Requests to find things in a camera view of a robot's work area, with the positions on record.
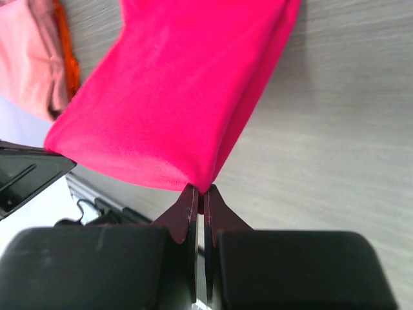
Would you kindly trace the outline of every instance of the fabric fold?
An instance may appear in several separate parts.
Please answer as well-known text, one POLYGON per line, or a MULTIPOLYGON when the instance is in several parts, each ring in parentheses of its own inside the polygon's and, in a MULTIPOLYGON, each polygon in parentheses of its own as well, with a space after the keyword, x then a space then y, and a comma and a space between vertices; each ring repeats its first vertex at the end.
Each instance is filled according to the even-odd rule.
POLYGON ((65 64, 51 0, 0 6, 0 94, 27 112, 55 120, 67 107, 65 64))
POLYGON ((205 192, 246 125, 299 0, 122 0, 125 25, 46 139, 137 185, 205 192))

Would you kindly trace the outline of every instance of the orange cloth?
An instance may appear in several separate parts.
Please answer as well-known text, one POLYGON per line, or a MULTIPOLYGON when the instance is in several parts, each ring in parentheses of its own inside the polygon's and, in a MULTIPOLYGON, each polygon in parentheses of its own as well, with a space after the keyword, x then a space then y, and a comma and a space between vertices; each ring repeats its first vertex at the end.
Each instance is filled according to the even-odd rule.
POLYGON ((59 37, 62 44, 63 55, 65 57, 65 72, 68 97, 69 100, 71 100, 80 87, 79 64, 77 63, 76 58, 74 57, 72 52, 72 40, 70 38, 70 32, 66 21, 65 9, 58 2, 58 0, 53 0, 53 4, 54 17, 57 21, 59 37))

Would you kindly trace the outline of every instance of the gray wooden surface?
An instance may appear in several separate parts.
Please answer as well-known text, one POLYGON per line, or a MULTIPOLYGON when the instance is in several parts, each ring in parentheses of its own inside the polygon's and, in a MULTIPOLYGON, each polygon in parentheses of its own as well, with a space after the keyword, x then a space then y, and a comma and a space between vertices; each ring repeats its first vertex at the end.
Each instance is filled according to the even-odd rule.
MULTIPOLYGON (((119 33, 116 0, 65 0, 88 77, 119 33)), ((345 229, 377 249, 413 309, 413 2, 308 0, 216 183, 255 228, 345 229)), ((90 172, 94 187, 155 218, 177 197, 90 172)))

